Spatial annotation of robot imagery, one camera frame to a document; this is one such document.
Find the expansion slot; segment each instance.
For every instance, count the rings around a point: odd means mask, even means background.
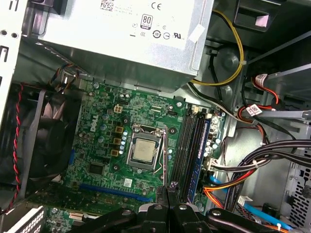
[[[191,184],[192,172],[195,163],[195,158],[198,156],[200,145],[202,141],[202,137],[205,136],[203,133],[204,124],[205,124],[205,113],[199,113],[196,115],[198,118],[196,125],[194,127],[194,131],[191,135],[191,143],[190,143],[190,153],[186,160],[186,169],[185,175],[183,177],[183,183],[180,185],[180,198],[183,201],[187,201],[188,191]]]
[[[195,191],[198,186],[198,181],[199,181],[200,172],[201,172],[201,165],[202,165],[203,158],[204,158],[205,145],[206,145],[207,138],[208,138],[209,127],[210,127],[210,121],[205,120],[203,136],[201,137],[199,152],[197,154],[197,157],[195,158],[195,163],[194,163],[193,170],[192,170],[190,188],[188,191],[187,201],[190,203],[193,203]]]
[[[86,184],[86,183],[81,184],[80,188],[86,189],[86,190],[91,190],[91,191],[97,191],[97,192],[101,192],[101,193],[108,193],[108,194],[123,196],[126,198],[133,198],[133,199],[136,199],[139,201],[144,201],[144,202],[152,201],[152,198],[142,197],[142,196],[137,195],[135,193],[128,193],[128,192],[124,192],[124,191],[120,191],[120,190],[114,190],[111,188],[97,187],[97,186],[93,186],[93,185]]]

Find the cpu socket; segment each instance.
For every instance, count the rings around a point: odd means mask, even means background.
[[[128,152],[126,164],[143,171],[154,171],[159,158],[163,152],[164,130],[134,124],[131,138],[131,146]]]

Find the black fan shroud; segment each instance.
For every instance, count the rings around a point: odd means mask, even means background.
[[[16,101],[19,85],[11,86],[4,123],[0,130],[0,182],[15,183],[13,140],[16,130]],[[61,119],[43,116],[47,103],[59,107],[65,102]],[[72,149],[81,99],[24,87],[20,103],[18,168],[22,181],[20,197],[28,197],[64,172]]]

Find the ram slot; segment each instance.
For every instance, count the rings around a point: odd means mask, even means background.
[[[192,115],[191,111],[188,111],[187,116],[184,117],[182,129],[180,131],[180,136],[177,143],[173,171],[171,174],[171,182],[180,183],[181,181],[181,175],[184,173],[184,165],[187,162],[186,159],[189,154],[192,130],[196,121],[197,118]]]
[[[194,163],[194,166],[192,169],[192,178],[191,178],[190,188],[188,191],[187,202],[190,202],[190,203],[193,203],[195,191],[196,191],[196,188],[198,186],[198,182],[199,182],[199,178],[200,178],[200,172],[201,172],[201,166],[202,166],[206,142],[207,142],[207,138],[208,138],[209,127],[210,127],[210,121],[205,120],[203,137],[201,139],[199,153],[198,153],[197,157],[195,158],[195,163]]]
[[[200,149],[200,144],[203,135],[203,130],[204,130],[204,124],[205,124],[205,114],[200,113],[197,115],[198,120],[196,122],[194,131],[191,135],[191,143],[190,143],[190,154],[186,159],[185,167],[186,169],[184,170],[185,173],[183,175],[183,181],[182,185],[180,185],[180,194],[179,197],[181,198],[182,201],[187,201],[188,197],[188,191],[192,179],[192,172],[193,172],[193,166],[195,163],[195,158],[197,157]]]

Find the dell logo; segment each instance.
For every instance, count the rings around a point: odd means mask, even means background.
[[[91,123],[91,132],[96,131],[97,121],[98,121],[98,115],[93,116],[93,122]]]

